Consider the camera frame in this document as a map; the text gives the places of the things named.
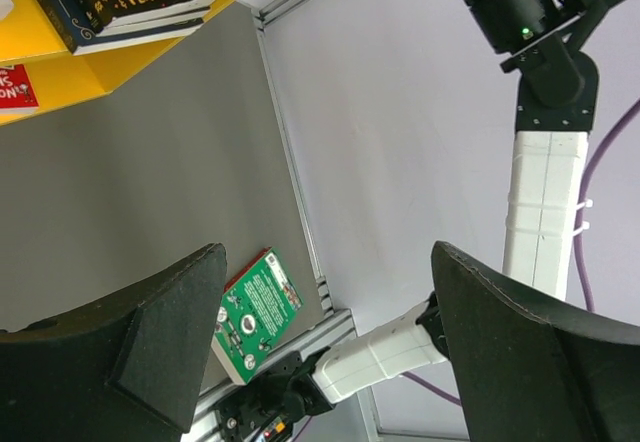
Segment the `green cover book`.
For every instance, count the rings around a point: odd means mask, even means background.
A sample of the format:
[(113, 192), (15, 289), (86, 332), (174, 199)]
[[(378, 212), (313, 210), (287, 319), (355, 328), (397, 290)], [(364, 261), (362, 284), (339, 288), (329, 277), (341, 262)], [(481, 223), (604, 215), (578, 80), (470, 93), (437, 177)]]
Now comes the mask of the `green cover book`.
[(211, 348), (233, 384), (250, 382), (302, 307), (303, 299), (272, 247), (226, 284)]

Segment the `dark blue cover book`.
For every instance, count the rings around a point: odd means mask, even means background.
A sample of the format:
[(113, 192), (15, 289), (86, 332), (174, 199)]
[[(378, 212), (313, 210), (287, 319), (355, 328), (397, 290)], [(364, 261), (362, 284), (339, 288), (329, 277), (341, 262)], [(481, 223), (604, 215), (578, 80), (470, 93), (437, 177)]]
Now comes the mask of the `dark blue cover book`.
[(75, 56), (188, 36), (204, 24), (205, 10), (102, 31), (94, 29), (77, 0), (36, 0), (67, 49)]

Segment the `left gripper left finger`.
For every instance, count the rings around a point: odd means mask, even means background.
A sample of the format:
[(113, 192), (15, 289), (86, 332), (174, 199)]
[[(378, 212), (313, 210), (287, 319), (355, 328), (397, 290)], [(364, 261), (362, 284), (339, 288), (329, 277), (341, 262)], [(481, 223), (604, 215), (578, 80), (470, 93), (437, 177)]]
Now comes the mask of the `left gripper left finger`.
[(5, 441), (178, 441), (191, 429), (226, 281), (208, 244), (76, 309), (1, 334)]

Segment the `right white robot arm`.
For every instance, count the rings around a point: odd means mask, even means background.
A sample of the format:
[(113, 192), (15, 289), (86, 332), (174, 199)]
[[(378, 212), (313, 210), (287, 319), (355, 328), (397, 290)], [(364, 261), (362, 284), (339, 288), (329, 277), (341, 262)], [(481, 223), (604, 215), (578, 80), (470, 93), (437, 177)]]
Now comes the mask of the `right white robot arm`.
[(599, 74), (583, 45), (624, 1), (464, 0), (503, 70), (521, 74), (502, 268), (437, 242), (429, 298), (221, 398), (224, 440), (282, 439), (362, 389), (444, 362), (474, 441), (638, 439), (638, 328), (566, 302), (598, 159)]

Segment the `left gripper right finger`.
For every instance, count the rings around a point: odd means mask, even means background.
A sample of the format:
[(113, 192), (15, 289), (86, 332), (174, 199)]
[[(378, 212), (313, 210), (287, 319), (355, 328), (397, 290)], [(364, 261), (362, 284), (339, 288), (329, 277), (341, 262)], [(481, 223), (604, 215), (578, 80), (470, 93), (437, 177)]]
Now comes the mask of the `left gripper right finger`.
[(438, 241), (432, 277), (473, 441), (636, 441), (639, 329)]

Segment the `red treehouse book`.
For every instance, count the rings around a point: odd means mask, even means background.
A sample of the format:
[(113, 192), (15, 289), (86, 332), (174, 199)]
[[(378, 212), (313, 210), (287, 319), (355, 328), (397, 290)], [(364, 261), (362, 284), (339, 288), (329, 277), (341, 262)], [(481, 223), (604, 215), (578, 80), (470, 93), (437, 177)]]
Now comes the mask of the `red treehouse book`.
[(1, 114), (31, 115), (39, 109), (35, 89), (24, 65), (4, 66), (1, 73)]

